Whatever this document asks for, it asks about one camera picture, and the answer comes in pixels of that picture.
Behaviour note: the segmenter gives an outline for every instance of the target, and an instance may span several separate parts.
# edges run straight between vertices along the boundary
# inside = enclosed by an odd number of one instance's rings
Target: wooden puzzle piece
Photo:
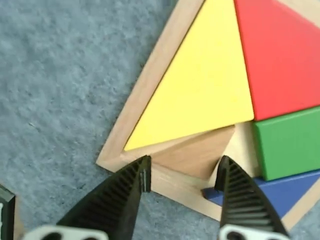
[[[264,181],[261,177],[255,177],[254,181],[282,218],[319,178],[320,170],[316,170],[272,181]],[[205,188],[202,192],[206,199],[222,206],[224,199],[222,192],[216,191],[212,187]]]
[[[264,179],[320,169],[320,106],[258,121],[254,128]]]
[[[163,151],[151,154],[152,162],[193,177],[210,178],[235,126],[201,134]]]
[[[235,7],[255,120],[320,105],[320,29],[276,0],[235,0]]]
[[[124,150],[253,119],[233,0],[206,0]]]

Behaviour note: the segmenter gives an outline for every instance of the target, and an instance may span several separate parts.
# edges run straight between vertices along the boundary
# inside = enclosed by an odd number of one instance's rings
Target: wooden frame
[[[316,0],[305,0],[303,3],[299,0],[278,1],[293,8],[320,27],[320,17],[317,14],[319,12],[317,10],[320,10],[320,3],[316,2]],[[148,105],[150,98],[175,56],[203,2],[204,0],[179,0],[176,4],[131,95],[127,99],[122,112],[98,156],[96,163],[99,166],[116,172],[142,155],[155,154],[156,156],[163,150],[192,141],[203,134],[208,134],[208,132],[199,133],[128,152],[123,151],[133,129]],[[224,154],[235,159],[250,176],[254,177],[259,175],[250,122],[236,124],[235,132]],[[221,207],[206,200],[200,191],[203,188],[214,185],[216,172],[217,170],[213,172],[209,180],[203,180],[168,169],[159,164],[154,164],[153,162],[152,190],[210,218],[220,220]],[[320,179],[282,218],[288,230],[320,199],[319,189]]]

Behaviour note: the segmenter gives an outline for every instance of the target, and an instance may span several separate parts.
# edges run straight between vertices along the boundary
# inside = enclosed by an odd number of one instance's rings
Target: gray carpet
[[[110,173],[95,160],[176,1],[0,0],[0,183],[28,229]],[[318,240],[320,202],[291,231]],[[144,195],[134,240],[211,240],[217,221]]]

